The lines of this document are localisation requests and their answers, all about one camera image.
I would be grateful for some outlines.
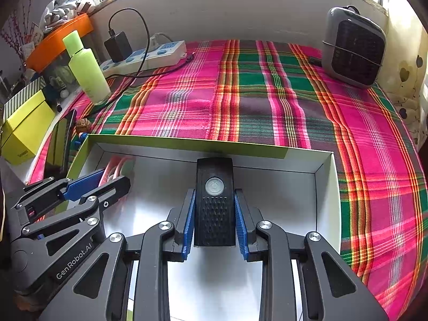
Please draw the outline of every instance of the beige curtain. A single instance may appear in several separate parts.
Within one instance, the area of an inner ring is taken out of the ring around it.
[[[389,13],[387,47],[377,81],[419,149],[427,138],[424,82],[428,35],[406,0],[388,0],[385,8]]]

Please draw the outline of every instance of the black charger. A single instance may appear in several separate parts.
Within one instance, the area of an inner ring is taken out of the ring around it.
[[[132,48],[125,33],[122,31],[118,34],[115,34],[114,30],[111,28],[109,28],[108,33],[111,37],[104,42],[104,46],[106,47],[111,60],[113,63],[118,63],[122,60],[125,60],[132,54]]]

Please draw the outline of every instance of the space heater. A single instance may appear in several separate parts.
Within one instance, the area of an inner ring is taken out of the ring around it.
[[[356,7],[332,8],[327,16],[322,66],[331,77],[370,87],[382,66],[385,41],[382,29],[361,16]]]

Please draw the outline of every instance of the yellow box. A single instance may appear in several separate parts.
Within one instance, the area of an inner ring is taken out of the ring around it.
[[[4,122],[2,156],[13,165],[35,157],[54,117],[43,92],[35,93]]]

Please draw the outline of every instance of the small bottle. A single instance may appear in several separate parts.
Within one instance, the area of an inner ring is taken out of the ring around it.
[[[65,36],[63,42],[71,58],[68,66],[83,91],[94,105],[106,102],[111,95],[110,87],[95,59],[94,53],[92,53],[92,49],[83,47],[77,30]]]

